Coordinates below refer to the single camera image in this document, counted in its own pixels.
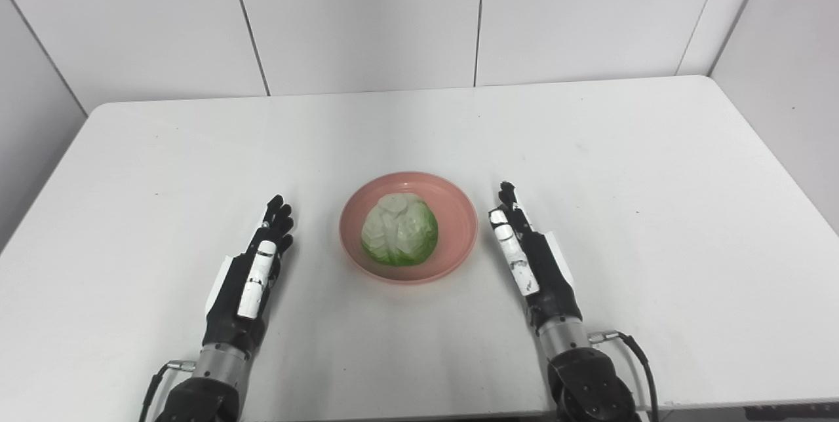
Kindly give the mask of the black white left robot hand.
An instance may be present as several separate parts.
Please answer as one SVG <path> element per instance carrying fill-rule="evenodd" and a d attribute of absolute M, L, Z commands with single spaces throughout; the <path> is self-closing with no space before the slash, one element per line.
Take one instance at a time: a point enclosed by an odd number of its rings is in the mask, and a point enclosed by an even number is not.
<path fill-rule="evenodd" d="M 281 195 L 266 206 L 260 226 L 243 253 L 223 271 L 206 313 L 202 345 L 225 344 L 253 357 L 267 331 L 265 309 L 281 272 L 283 254 L 293 243 L 292 207 Z"/>

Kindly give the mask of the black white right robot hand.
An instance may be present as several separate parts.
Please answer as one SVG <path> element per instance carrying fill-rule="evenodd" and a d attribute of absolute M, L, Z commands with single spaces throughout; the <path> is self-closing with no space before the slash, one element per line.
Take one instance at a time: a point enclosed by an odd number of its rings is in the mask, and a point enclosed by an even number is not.
<path fill-rule="evenodd" d="M 572 279 L 563 271 L 564 257 L 555 239 L 536 230 L 512 183 L 500 183 L 498 198 L 500 205 L 488 217 L 507 269 L 525 299 L 530 326 L 540 333 L 552 322 L 581 322 Z"/>

